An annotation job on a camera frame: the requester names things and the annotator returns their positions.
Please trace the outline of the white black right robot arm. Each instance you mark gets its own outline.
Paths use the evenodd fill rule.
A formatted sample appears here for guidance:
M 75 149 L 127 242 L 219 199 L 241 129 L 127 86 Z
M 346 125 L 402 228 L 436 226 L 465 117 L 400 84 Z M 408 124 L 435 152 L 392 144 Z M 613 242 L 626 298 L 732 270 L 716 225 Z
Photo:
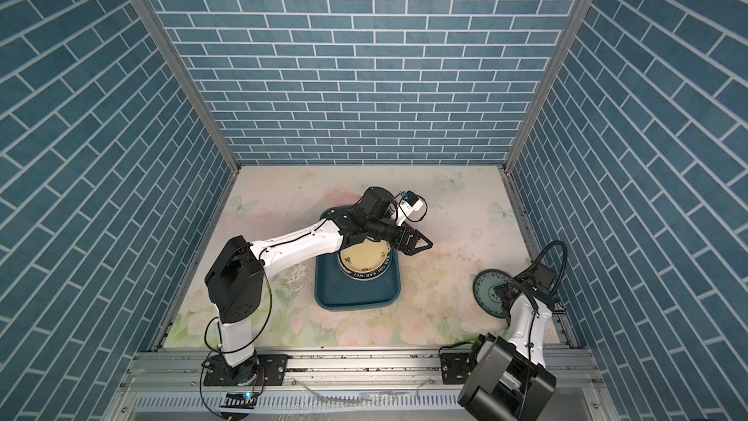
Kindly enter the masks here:
M 469 373 L 458 403 L 476 420 L 537 420 L 556 388 L 545 363 L 545 328 L 552 312 L 547 297 L 533 285 L 510 279 L 514 299 L 508 304 L 507 338 L 481 336 L 471 356 Z

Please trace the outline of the blue white floral plate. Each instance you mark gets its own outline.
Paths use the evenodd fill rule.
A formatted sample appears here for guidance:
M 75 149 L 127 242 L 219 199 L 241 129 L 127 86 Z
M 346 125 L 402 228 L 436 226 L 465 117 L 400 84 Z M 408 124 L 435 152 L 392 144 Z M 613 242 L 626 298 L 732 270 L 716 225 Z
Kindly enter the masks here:
M 477 305 L 488 315 L 497 319 L 506 319 L 506 296 L 510 275 L 498 269 L 486 269 L 478 273 L 473 280 L 473 298 Z

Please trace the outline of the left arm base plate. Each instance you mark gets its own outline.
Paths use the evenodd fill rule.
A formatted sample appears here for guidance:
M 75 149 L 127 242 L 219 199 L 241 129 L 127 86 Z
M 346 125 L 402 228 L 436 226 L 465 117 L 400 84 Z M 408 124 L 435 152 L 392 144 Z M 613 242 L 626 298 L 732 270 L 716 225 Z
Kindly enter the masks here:
M 203 362 L 203 384 L 208 387 L 281 386 L 286 377 L 288 355 L 254 354 L 239 366 L 230 366 L 220 355 Z

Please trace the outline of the green-rimmed white plate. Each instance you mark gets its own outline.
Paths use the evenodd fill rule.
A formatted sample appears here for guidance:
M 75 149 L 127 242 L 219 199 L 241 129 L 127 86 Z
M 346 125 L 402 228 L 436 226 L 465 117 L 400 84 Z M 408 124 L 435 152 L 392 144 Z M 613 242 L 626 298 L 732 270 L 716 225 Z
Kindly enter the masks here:
M 365 274 L 365 275 L 354 275 L 354 276 L 352 276 L 352 275 L 348 274 L 341 267 L 341 265 L 339 263 L 339 260 L 338 260 L 338 253 L 339 252 L 337 253 L 337 260 L 338 260 L 338 264 L 339 264 L 339 267 L 340 267 L 341 271 L 346 276 L 348 276 L 349 278 L 354 279 L 354 280 L 358 280 L 358 281 L 370 281 L 370 280 L 374 280 L 374 279 L 378 278 L 379 276 L 383 275 L 390 268 L 391 263 L 392 263 L 392 257 L 391 257 L 392 248 L 391 248 L 391 246 L 390 246 L 390 249 L 391 249 L 390 250 L 390 254 L 389 254 L 389 257 L 388 257 L 388 259 L 387 259 L 387 261 L 385 263 L 385 266 L 382 269 L 380 269 L 378 272 L 370 272 L 370 273 Z

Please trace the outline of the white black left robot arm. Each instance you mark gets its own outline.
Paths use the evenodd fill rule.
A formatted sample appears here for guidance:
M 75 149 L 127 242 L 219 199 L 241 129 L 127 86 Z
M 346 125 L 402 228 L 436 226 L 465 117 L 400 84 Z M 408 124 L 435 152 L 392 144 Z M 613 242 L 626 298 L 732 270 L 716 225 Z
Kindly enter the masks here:
M 205 278 L 219 332 L 219 344 L 206 347 L 222 358 L 230 382 L 249 385 L 261 374 L 254 348 L 258 335 L 252 330 L 251 316 L 272 276 L 366 240 L 382 241 L 409 256 L 427 251 L 434 243 L 412 226 L 427 213 L 427 201 L 412 191 L 393 195 L 372 186 L 352 206 L 334 209 L 316 223 L 284 236 L 255 242 L 242 236 L 230 239 Z

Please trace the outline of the cream yellow floral plate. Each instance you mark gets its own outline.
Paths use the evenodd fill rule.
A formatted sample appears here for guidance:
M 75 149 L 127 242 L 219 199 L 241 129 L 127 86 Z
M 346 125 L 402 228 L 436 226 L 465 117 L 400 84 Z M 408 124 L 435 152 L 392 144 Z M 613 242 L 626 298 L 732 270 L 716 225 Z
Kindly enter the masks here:
M 338 260 L 348 274 L 365 275 L 382 269 L 390 250 L 390 245 L 386 241 L 367 238 L 358 245 L 341 249 L 338 253 Z

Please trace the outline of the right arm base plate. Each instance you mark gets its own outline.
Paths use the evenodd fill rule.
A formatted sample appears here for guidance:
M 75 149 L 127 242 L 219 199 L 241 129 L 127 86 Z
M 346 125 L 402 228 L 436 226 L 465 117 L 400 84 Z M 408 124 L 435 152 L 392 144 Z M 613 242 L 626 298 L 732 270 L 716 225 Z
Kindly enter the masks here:
M 439 354 L 439 361 L 443 385 L 463 385 L 475 367 L 466 352 L 442 352 Z

